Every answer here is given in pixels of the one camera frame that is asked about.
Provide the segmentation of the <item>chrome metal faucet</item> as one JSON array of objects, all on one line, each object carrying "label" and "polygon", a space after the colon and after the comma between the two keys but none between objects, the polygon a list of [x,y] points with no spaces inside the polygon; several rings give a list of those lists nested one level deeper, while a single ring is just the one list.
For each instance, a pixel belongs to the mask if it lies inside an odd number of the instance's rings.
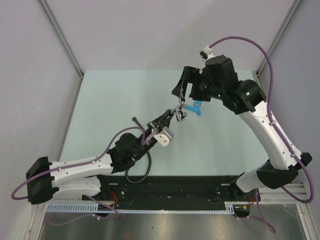
[{"label": "chrome metal faucet", "polygon": [[172,114],[175,114],[177,122],[182,122],[187,117],[187,113],[183,111],[184,105],[185,101],[179,99],[179,104],[170,110]]}]

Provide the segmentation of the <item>blue plastic faucet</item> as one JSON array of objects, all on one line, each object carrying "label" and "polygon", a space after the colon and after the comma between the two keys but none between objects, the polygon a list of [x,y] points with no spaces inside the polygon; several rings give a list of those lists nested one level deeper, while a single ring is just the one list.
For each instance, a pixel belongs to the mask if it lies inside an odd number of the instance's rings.
[{"label": "blue plastic faucet", "polygon": [[190,104],[184,104],[184,108],[186,110],[189,110],[193,113],[196,113],[198,116],[200,116],[202,114],[201,112],[201,106],[202,106],[202,102],[201,101],[198,101],[196,100],[193,105],[190,105]]}]

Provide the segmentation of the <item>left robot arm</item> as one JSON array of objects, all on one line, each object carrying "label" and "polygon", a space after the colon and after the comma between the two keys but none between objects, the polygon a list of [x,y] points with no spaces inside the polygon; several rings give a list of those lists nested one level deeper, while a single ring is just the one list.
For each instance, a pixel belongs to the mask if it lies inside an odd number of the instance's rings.
[{"label": "left robot arm", "polygon": [[80,195],[96,196],[105,200],[110,196],[111,188],[104,180],[106,176],[125,172],[135,165],[135,161],[149,154],[156,144],[166,147],[173,139],[174,134],[169,126],[173,116],[183,118],[182,107],[185,101],[187,81],[181,77],[177,86],[172,90],[172,95],[179,98],[179,105],[166,110],[162,115],[147,124],[147,129],[137,126],[142,134],[136,137],[125,128],[111,139],[112,147],[107,145],[101,154],[89,158],[75,160],[73,163],[50,162],[48,157],[40,157],[26,172],[27,200],[32,205],[46,203],[63,190],[70,192],[69,183],[94,176],[97,178],[93,187],[86,190],[80,188]]}]

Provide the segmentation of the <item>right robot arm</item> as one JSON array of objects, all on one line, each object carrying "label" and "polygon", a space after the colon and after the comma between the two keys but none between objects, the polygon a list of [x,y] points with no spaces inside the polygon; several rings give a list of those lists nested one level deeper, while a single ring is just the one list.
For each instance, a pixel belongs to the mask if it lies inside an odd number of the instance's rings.
[{"label": "right robot arm", "polygon": [[241,174],[233,182],[230,194],[235,200],[242,201],[250,191],[263,186],[282,188],[312,161],[311,154],[297,149],[277,120],[269,118],[266,95],[254,80],[238,78],[230,58],[224,55],[208,58],[204,68],[185,66],[179,84],[178,96],[182,98],[191,84],[189,97],[193,100],[221,100],[250,127],[267,153],[268,160],[263,165]]}]

